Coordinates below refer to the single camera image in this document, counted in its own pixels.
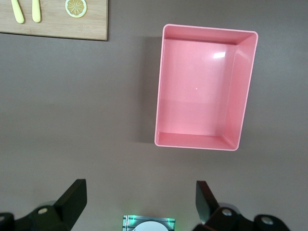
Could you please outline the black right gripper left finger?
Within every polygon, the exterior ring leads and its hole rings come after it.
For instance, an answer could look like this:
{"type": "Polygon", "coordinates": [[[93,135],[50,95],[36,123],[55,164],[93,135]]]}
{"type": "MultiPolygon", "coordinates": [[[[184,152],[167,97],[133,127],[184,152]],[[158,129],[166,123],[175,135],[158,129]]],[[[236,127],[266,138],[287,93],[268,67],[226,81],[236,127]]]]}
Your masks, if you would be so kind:
{"type": "Polygon", "coordinates": [[[28,215],[15,219],[14,214],[0,214],[2,231],[70,231],[87,204],[85,179],[77,179],[52,205],[42,205],[28,215]]]}

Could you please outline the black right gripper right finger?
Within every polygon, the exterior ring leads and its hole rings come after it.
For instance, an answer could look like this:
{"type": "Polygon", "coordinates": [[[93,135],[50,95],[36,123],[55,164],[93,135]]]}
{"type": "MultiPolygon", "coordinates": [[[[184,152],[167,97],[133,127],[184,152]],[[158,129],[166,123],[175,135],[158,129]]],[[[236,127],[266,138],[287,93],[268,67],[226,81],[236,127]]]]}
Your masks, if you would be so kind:
{"type": "Polygon", "coordinates": [[[201,224],[196,231],[287,231],[289,228],[279,218],[259,214],[250,221],[232,209],[219,205],[206,181],[196,182],[195,204],[201,224]]]}

